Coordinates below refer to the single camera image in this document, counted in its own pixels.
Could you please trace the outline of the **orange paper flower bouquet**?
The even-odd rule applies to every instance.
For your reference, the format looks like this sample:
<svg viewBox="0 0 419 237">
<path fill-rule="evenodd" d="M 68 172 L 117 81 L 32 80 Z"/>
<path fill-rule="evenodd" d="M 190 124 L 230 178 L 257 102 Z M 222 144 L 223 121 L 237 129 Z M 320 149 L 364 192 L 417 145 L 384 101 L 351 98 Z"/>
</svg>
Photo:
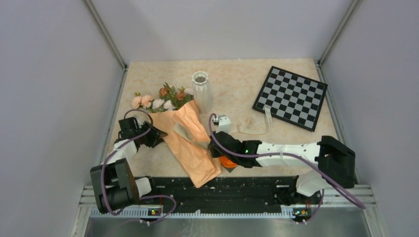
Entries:
<svg viewBox="0 0 419 237">
<path fill-rule="evenodd" d="M 166 133 L 164 142 L 195 187 L 202 187 L 221 173 L 220 162 L 209 155 L 210 138 L 200 122 L 191 88 L 164 83 L 157 97 L 135 92 L 131 107 L 149 112 L 154 127 Z"/>
</svg>

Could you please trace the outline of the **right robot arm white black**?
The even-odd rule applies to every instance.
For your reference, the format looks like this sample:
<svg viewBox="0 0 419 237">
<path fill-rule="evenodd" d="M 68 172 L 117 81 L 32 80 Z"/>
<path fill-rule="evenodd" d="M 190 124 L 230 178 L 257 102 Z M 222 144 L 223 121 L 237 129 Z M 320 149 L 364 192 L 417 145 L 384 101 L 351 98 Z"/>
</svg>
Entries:
<svg viewBox="0 0 419 237">
<path fill-rule="evenodd" d="M 306 166 L 310 171 L 298 175 L 290 189 L 295 203 L 304 203 L 315 192 L 355 186 L 355 152 L 331 136 L 319 142 L 299 145 L 271 144 L 260 140 L 240 141 L 225 132 L 213 134 L 208 145 L 213 158 L 226 157 L 245 168 L 267 166 Z"/>
</svg>

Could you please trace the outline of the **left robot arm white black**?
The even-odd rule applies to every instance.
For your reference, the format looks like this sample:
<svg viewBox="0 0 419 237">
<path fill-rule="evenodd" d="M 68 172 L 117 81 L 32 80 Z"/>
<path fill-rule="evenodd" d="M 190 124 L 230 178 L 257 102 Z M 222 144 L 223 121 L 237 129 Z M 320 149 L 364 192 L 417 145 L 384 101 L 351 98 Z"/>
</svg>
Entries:
<svg viewBox="0 0 419 237">
<path fill-rule="evenodd" d="M 90 170 L 91 183 L 97 208 L 102 214 L 116 215 L 123 208 L 139 204 L 153 204 L 158 199 L 158 190 L 151 178 L 135 178 L 128 161 L 143 145 L 154 148 L 168 134 L 150 122 L 139 122 L 135 117 L 119 121 L 120 131 L 114 149 L 106 162 Z"/>
</svg>

